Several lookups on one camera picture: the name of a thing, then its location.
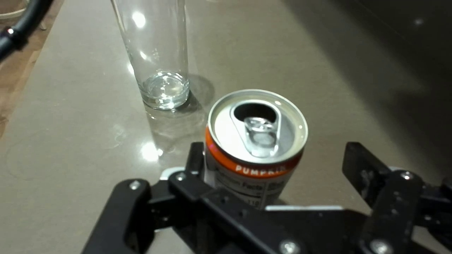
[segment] can opening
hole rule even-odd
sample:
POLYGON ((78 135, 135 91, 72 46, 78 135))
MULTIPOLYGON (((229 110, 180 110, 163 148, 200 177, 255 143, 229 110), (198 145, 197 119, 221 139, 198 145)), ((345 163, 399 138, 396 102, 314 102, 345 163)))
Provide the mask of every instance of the can opening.
POLYGON ((241 121, 245 121, 249 117, 262 117, 272 122, 276 122, 277 112, 274 111, 274 108, 266 104, 248 102, 241 104, 235 108, 235 117, 238 117, 241 121))
POLYGON ((259 102, 241 104, 233 111, 242 121, 241 136, 246 149, 257 158, 276 155, 279 150, 277 112, 274 108, 259 102))

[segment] table surface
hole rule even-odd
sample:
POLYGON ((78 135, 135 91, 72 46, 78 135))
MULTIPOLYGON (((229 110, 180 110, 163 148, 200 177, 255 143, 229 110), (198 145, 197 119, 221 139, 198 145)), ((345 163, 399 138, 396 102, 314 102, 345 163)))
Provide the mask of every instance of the table surface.
MULTIPOLYGON (((445 176, 448 138, 440 119, 427 118, 441 111, 417 108, 441 88, 427 86, 352 1, 187 4, 190 69, 207 110, 253 87, 286 95, 305 114, 310 138, 281 194, 287 203, 369 211, 341 172, 348 141, 428 182, 445 176)), ((0 142, 2 252, 79 252, 118 182, 159 179, 128 66, 111 2, 65 0, 0 142)), ((423 231, 417 238, 445 251, 423 231)), ((159 232, 153 248, 188 251, 171 231, 159 232)))

